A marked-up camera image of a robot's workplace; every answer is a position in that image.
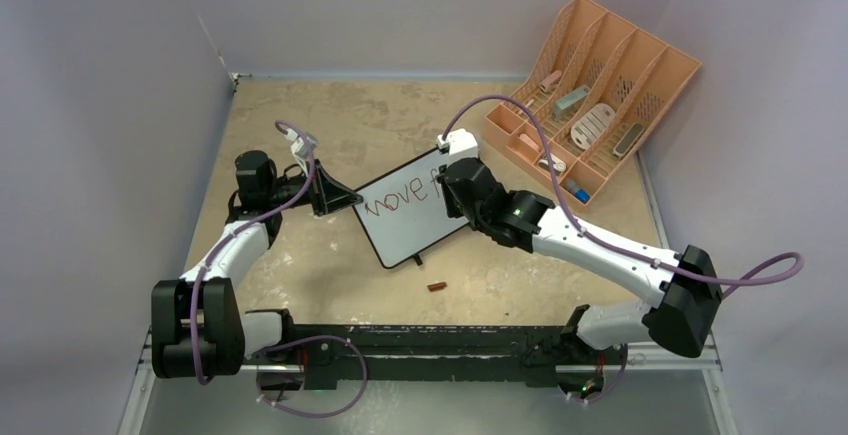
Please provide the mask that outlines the black-framed whiteboard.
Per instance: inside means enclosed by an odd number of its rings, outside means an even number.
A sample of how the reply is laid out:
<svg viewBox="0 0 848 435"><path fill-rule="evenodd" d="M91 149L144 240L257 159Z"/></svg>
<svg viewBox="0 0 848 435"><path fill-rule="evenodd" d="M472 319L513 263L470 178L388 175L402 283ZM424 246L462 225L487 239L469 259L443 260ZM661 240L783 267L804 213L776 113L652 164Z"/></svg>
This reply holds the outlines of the black-framed whiteboard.
<svg viewBox="0 0 848 435"><path fill-rule="evenodd" d="M437 181L447 156L433 148L357 188L354 212L385 269L392 269L467 225L447 215Z"/></svg>

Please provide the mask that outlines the brown marker cap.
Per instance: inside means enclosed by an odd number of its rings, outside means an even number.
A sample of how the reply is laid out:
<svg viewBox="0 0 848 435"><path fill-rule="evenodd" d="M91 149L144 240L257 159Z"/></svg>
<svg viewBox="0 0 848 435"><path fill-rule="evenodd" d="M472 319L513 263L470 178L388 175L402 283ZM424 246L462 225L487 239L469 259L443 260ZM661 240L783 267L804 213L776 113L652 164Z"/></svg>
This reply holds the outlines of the brown marker cap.
<svg viewBox="0 0 848 435"><path fill-rule="evenodd" d="M443 290L446 287L447 287L446 282L437 282L437 283L433 283L433 284L428 285L427 289L428 289L429 292L436 292L436 291Z"/></svg>

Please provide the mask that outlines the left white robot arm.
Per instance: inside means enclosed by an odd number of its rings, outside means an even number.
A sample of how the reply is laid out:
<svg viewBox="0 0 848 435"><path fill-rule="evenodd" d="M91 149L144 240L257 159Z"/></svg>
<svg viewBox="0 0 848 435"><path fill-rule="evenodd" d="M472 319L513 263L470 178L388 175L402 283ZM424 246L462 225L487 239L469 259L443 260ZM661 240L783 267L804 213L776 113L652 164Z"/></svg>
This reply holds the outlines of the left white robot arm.
<svg viewBox="0 0 848 435"><path fill-rule="evenodd" d="M151 366L162 379L234 375L262 353L284 364L297 354L298 337L286 309L242 313L236 289L277 240L281 208L308 205L314 215L333 214L362 203L353 189L321 164L289 175L261 150L234 161L236 191L227 204L222 236L204 258L177 279L151 292Z"/></svg>

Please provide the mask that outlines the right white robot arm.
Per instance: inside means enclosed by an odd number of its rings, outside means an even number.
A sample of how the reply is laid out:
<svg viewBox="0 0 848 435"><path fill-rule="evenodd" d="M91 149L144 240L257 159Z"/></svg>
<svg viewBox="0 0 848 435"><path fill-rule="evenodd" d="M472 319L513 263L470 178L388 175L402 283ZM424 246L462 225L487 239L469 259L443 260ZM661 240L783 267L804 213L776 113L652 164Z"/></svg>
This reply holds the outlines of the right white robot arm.
<svg viewBox="0 0 848 435"><path fill-rule="evenodd" d="M561 336L569 359L647 341L682 357L701 355L723 299L706 251L690 245L677 253L573 222L546 197L506 190L478 158L442 166L436 180L449 217L466 219L501 246L572 263L636 295L575 309Z"/></svg>

